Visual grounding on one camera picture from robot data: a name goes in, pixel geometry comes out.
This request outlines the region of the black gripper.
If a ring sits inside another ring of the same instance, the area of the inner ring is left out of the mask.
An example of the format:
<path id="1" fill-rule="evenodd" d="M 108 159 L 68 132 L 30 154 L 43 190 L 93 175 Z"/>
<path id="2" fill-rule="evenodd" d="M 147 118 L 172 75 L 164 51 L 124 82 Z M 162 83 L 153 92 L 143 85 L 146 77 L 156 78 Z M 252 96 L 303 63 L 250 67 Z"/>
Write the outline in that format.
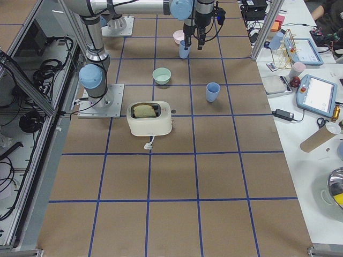
<path id="1" fill-rule="evenodd" d="M 197 27 L 207 27 L 212 19 L 214 0 L 195 1 L 195 24 Z"/>
<path id="2" fill-rule="evenodd" d="M 195 32 L 195 24 L 193 18 L 190 16 L 184 20 L 183 33 L 184 33 L 184 50 L 188 50 L 191 46 L 191 37 Z M 197 27 L 197 38 L 198 38 L 198 50 L 202 50 L 206 41 L 206 27 Z"/>

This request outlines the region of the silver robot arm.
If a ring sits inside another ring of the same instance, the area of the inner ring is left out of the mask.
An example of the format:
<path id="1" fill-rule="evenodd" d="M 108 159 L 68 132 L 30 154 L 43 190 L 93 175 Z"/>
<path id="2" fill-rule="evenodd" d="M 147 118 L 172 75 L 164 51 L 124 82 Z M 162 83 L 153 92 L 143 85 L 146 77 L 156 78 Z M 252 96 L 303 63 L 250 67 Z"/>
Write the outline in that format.
<path id="1" fill-rule="evenodd" d="M 151 58 L 158 43 L 176 48 L 173 33 L 182 23 L 163 16 L 122 16 L 101 28 L 105 49 L 118 58 L 123 51 L 125 58 Z"/>
<path id="2" fill-rule="evenodd" d="M 214 1 L 65 1 L 66 7 L 79 15 L 85 33 L 87 65 L 79 72 L 83 79 L 89 76 L 93 81 L 83 87 L 88 101 L 96 110 L 103 110 L 113 104 L 114 96 L 109 92 L 107 71 L 109 53 L 105 50 L 101 19 L 107 21 L 124 14 L 164 14 L 183 21 L 185 48 L 191 46 L 191 39 L 198 41 L 202 49 L 206 40 L 206 29 L 212 19 L 225 19 L 225 12 Z"/>

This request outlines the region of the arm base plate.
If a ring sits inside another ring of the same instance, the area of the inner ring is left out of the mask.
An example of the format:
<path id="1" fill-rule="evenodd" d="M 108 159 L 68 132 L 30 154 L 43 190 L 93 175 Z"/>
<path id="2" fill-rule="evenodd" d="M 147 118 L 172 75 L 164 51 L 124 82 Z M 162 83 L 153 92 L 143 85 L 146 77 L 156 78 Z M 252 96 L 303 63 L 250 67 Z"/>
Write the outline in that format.
<path id="1" fill-rule="evenodd" d="M 117 19 L 111 19 L 103 26 L 103 37 L 126 37 L 132 36 L 134 17 L 133 16 L 121 16 Z"/>
<path id="2" fill-rule="evenodd" d="M 77 113 L 78 118 L 119 118 L 123 94 L 124 84 L 108 84 L 107 93 L 99 103 L 95 104 L 97 100 L 93 98 L 81 101 L 79 106 L 81 111 Z M 85 89 L 83 97 L 88 98 L 88 93 Z"/>

